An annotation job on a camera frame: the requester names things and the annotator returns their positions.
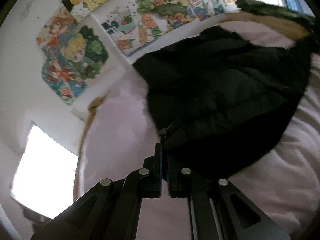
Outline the citrus fruit drawing poster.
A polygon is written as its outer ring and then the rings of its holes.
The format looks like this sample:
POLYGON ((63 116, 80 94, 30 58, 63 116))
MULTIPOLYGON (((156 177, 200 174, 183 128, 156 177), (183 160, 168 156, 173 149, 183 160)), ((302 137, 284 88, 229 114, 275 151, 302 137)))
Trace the citrus fruit drawing poster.
POLYGON ((115 46, 130 56, 168 31, 151 0, 108 0, 93 12, 115 46))

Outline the black garment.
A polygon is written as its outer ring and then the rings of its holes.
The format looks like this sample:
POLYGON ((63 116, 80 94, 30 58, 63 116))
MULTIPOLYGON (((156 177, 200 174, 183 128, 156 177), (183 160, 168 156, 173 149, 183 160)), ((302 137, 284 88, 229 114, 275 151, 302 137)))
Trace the black garment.
POLYGON ((255 45, 220 26, 140 57, 149 112, 166 129, 169 180, 187 167, 227 178, 280 141, 309 83, 313 36, 288 49, 255 45))

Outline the bright window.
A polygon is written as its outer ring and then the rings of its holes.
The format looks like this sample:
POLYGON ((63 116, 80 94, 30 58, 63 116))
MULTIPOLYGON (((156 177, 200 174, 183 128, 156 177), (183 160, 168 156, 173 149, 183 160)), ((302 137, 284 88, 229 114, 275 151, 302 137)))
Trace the bright window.
POLYGON ((55 218, 73 202, 78 156, 32 125, 11 184, 11 196, 23 206, 55 218))

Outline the green hill landscape poster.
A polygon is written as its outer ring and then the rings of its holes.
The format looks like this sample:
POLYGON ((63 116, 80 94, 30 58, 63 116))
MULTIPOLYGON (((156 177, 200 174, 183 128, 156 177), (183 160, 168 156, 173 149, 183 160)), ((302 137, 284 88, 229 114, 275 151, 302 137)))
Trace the green hill landscape poster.
POLYGON ((168 30, 195 20, 188 0, 137 0, 137 12, 141 15, 156 15, 165 20, 168 30))

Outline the pale pink bed sheet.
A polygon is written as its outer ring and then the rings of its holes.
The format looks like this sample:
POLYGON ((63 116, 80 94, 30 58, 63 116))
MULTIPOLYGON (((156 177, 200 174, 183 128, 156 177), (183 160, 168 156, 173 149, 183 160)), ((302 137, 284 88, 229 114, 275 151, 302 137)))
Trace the pale pink bed sheet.
MULTIPOLYGON (((257 23, 216 26, 263 47, 288 49, 296 42, 257 23)), ((280 141, 252 165, 220 178, 236 186, 290 239, 298 238, 319 212, 319 42, 313 38, 318 46, 311 55, 309 83, 280 141)), ((97 107, 78 162, 75 198, 104 178, 125 178, 153 155, 156 143, 164 146, 167 130, 157 129, 147 94, 148 84, 132 66, 97 107), (162 140, 161 130, 165 130, 162 140)), ((164 151, 163 158, 164 171, 170 163, 164 151)), ((220 180, 199 177, 208 182, 220 180)))

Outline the green foliage cartoon poster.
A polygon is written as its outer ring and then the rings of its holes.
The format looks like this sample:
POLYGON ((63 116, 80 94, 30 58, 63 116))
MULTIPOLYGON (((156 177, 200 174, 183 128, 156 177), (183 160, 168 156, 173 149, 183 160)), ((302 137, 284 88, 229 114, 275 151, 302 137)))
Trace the green foliage cartoon poster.
POLYGON ((36 37, 45 61, 41 77, 68 106, 105 94, 125 69, 100 24, 91 16, 77 22, 60 6, 36 37))

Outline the dark green cloth on frame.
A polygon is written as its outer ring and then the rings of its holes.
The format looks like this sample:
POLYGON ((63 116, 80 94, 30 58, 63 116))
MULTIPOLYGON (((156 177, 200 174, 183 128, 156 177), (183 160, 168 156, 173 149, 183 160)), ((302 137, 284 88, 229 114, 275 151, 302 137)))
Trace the dark green cloth on frame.
POLYGON ((297 12, 286 7, 267 4, 257 0, 237 0, 236 6, 244 12, 253 15, 272 16, 296 22, 306 30, 314 32, 316 30, 316 18, 302 12, 297 12))

